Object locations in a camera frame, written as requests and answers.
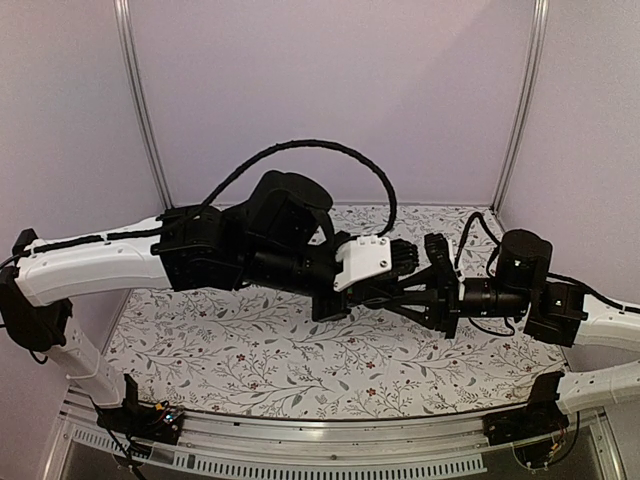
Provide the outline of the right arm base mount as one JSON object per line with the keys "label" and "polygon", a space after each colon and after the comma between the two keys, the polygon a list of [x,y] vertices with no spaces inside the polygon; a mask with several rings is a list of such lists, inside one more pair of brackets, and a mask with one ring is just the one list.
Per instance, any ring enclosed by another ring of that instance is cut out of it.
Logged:
{"label": "right arm base mount", "polygon": [[567,428],[568,415],[561,412],[558,387],[562,371],[536,378],[524,406],[482,417],[483,434],[491,446],[525,440]]}

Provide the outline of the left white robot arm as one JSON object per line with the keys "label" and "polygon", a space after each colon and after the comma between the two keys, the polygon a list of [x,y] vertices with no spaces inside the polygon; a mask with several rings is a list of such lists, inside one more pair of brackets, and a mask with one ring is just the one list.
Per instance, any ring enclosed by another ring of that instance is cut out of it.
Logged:
{"label": "left white robot arm", "polygon": [[[46,241],[18,237],[1,269],[1,318],[21,347],[49,356],[128,434],[148,426],[137,390],[113,369],[73,317],[76,296],[119,289],[223,291],[247,285],[310,297],[316,320],[337,320],[356,291],[415,270],[414,244],[334,229],[328,192],[296,173],[265,173],[226,209],[172,209],[121,232]],[[150,229],[144,236],[144,227]]]}

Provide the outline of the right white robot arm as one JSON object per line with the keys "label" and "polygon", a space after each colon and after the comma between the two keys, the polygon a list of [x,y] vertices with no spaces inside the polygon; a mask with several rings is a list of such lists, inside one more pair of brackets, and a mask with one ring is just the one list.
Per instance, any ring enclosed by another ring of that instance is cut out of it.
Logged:
{"label": "right white robot arm", "polygon": [[[451,338],[462,318],[524,320],[524,334],[564,347],[639,349],[639,307],[612,300],[576,279],[550,272],[552,245],[522,229],[507,232],[491,277],[463,278],[440,234],[425,238],[428,268],[398,283],[387,308]],[[636,401],[639,363],[595,371],[540,375],[517,427],[537,436],[564,416],[592,407]]]}

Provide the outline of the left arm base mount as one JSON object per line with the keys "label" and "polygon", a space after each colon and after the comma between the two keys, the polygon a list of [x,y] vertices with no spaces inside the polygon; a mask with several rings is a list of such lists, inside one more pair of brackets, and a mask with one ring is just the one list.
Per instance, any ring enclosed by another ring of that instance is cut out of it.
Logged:
{"label": "left arm base mount", "polygon": [[177,445],[184,424],[185,409],[168,401],[144,404],[139,401],[138,385],[124,375],[124,398],[116,407],[97,406],[98,425],[122,433],[167,445]]}

